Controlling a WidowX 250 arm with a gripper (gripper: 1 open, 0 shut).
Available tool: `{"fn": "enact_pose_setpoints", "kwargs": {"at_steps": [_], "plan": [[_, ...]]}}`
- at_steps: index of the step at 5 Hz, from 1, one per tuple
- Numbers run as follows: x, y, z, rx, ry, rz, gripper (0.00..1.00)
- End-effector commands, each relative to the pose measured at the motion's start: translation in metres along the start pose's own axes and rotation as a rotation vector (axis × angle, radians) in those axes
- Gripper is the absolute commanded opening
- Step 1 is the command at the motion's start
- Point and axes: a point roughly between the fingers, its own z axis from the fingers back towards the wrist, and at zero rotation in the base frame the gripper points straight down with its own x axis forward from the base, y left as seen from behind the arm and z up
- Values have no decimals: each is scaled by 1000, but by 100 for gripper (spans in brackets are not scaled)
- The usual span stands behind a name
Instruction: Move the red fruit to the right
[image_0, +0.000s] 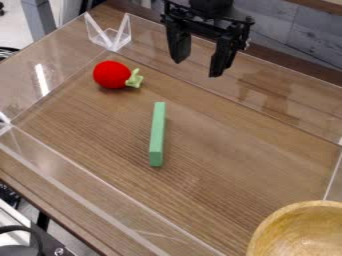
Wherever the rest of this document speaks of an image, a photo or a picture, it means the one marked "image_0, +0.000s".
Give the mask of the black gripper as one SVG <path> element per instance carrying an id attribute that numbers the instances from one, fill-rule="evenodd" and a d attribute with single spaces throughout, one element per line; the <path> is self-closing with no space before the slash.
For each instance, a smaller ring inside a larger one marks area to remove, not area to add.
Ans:
<path id="1" fill-rule="evenodd" d="M 230 67 L 236 51 L 248 47 L 255 19 L 233 7 L 233 0 L 164 0 L 161 23 L 176 64 L 189 56 L 192 34 L 214 40 L 224 33 L 209 63 L 208 76 L 218 77 Z"/>

